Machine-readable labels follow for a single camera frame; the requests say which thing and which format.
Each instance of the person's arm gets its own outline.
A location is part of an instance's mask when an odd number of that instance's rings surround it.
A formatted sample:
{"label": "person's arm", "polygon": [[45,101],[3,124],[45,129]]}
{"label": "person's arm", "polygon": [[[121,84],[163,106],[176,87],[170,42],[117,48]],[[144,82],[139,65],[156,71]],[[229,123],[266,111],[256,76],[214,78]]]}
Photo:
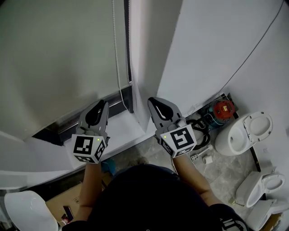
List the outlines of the person's arm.
{"label": "person's arm", "polygon": [[215,197],[208,181],[186,155],[173,158],[173,163],[181,180],[194,188],[208,206],[222,203]]}
{"label": "person's arm", "polygon": [[86,164],[79,197],[79,210],[73,221],[87,221],[97,197],[102,191],[102,173],[99,164]]}

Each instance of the gray tile floor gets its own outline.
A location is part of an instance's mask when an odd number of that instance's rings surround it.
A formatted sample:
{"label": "gray tile floor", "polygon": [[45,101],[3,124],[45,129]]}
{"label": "gray tile floor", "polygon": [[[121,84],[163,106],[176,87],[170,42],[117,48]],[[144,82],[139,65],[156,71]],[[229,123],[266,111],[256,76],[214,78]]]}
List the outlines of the gray tile floor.
{"label": "gray tile floor", "polygon": [[[247,151],[239,156],[227,157],[215,150],[207,151],[213,156],[211,164],[204,164],[202,157],[194,161],[196,168],[208,180],[215,195],[225,204],[231,206],[239,216],[246,219],[252,208],[240,205],[231,205],[228,201],[234,198],[238,186],[256,166],[251,152]],[[128,167],[129,162],[139,157],[147,158],[150,164],[167,167],[171,170],[172,162],[169,154],[160,146],[154,137],[151,137],[130,149],[112,157],[117,171]]]}

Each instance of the black hose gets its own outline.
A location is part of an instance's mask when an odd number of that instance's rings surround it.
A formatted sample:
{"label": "black hose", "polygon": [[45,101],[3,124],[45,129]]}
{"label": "black hose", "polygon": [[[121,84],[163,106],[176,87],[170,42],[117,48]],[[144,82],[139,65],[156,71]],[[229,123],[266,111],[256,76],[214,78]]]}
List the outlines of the black hose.
{"label": "black hose", "polygon": [[203,141],[200,144],[197,144],[193,150],[199,150],[200,148],[207,146],[208,143],[211,140],[211,136],[208,132],[208,130],[206,129],[206,127],[201,123],[201,121],[204,119],[204,117],[198,119],[198,120],[187,120],[186,122],[191,124],[191,127],[194,130],[200,131],[204,134],[203,136]]}

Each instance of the white toilet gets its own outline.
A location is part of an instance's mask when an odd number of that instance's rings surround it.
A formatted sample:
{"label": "white toilet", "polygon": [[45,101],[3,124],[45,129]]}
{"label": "white toilet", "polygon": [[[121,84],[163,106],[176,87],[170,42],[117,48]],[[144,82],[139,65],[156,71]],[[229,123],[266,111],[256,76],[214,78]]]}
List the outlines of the white toilet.
{"label": "white toilet", "polygon": [[261,172],[252,171],[237,189],[236,202],[249,208],[256,204],[264,193],[278,191],[285,183],[285,176],[273,170],[273,167],[269,167]]}
{"label": "white toilet", "polygon": [[258,111],[246,114],[223,129],[215,141],[215,149],[225,156],[240,155],[272,132],[271,117]]}
{"label": "white toilet", "polygon": [[4,203],[11,221],[20,231],[58,231],[56,219],[37,193],[8,193]]}
{"label": "white toilet", "polygon": [[247,218],[246,223],[251,229],[259,231],[272,214],[282,213],[288,209],[289,203],[285,201],[277,202],[276,199],[259,200]]}

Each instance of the wire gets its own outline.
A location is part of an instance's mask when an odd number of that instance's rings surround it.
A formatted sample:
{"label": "wire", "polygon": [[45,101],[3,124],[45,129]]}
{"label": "wire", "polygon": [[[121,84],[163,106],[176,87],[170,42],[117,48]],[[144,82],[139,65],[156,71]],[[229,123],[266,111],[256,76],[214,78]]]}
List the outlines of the wire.
{"label": "wire", "polygon": [[205,114],[204,116],[206,116],[206,115],[210,115],[210,116],[212,117],[213,121],[214,121],[217,125],[223,126],[222,124],[219,124],[217,121],[215,121],[215,119],[213,118],[213,116],[212,116],[210,113],[207,113],[207,114]]}
{"label": "wire", "polygon": [[117,34],[116,34],[116,17],[115,17],[115,10],[114,10],[114,0],[112,0],[112,22],[113,22],[113,39],[114,39],[114,51],[116,54],[116,65],[117,65],[117,84],[121,94],[121,100],[123,106],[127,109],[125,102],[123,100],[122,92],[121,92],[121,80],[119,77],[119,65],[118,65],[118,57],[117,57]]}
{"label": "wire", "polygon": [[226,96],[225,94],[224,94],[224,96],[222,96],[222,95],[220,95],[219,97],[217,97],[217,98],[215,98],[214,100],[212,100],[212,101],[210,101],[210,102],[214,102],[214,101],[225,101],[225,100],[228,100],[228,101],[230,101],[229,100],[229,98],[228,98],[228,96]]}
{"label": "wire", "polygon": [[174,171],[175,173],[177,173],[177,171],[176,171],[176,169],[175,169],[175,166],[174,166],[173,162],[172,162],[172,169],[173,169],[173,171]]}
{"label": "wire", "polygon": [[[224,96],[222,96],[222,95],[220,95],[220,96],[218,96],[217,98],[215,98],[214,100],[212,100],[212,101],[210,101],[210,102],[213,102],[213,101],[219,101],[219,100],[224,100]],[[193,114],[193,113],[195,113],[195,109],[196,109],[196,107],[193,105],[192,107],[192,110],[191,110],[191,113],[190,113],[190,111],[188,112],[188,118]]]}
{"label": "wire", "polygon": [[250,52],[250,54],[248,55],[248,57],[244,60],[244,62],[241,64],[241,66],[239,66],[239,68],[235,71],[235,73],[231,76],[231,78],[227,81],[227,83],[221,88],[221,90],[219,90],[219,92],[217,94],[219,94],[223,88],[230,82],[230,80],[234,77],[234,75],[240,70],[240,68],[244,65],[244,63],[247,61],[247,59],[251,56],[251,54],[253,53],[253,51],[256,49],[256,47],[259,45],[259,43],[262,41],[262,39],[264,38],[264,36],[266,35],[266,33],[268,32],[268,30],[270,29],[271,25],[273,24],[273,22],[275,21],[275,19],[277,18],[277,16],[279,15],[282,6],[283,6],[284,0],[282,1],[282,4],[276,14],[276,16],[273,18],[272,22],[270,23],[269,27],[266,29],[265,33],[263,34],[263,36],[261,37],[261,39],[259,40],[259,42],[256,44],[256,46],[254,47],[254,49]]}
{"label": "wire", "polygon": [[202,132],[204,135],[203,135],[203,140],[201,142],[201,144],[197,144],[193,150],[199,150],[200,148],[208,145],[208,143],[210,142],[211,140],[211,136],[209,134],[209,132],[207,131],[206,127],[203,126],[202,128],[200,127],[196,127],[195,125],[202,125],[201,121],[204,120],[205,117],[203,116],[202,118],[198,119],[198,120],[187,120],[187,123],[190,123],[191,124],[191,127],[194,129],[194,130],[197,130],[197,131],[200,131]]}

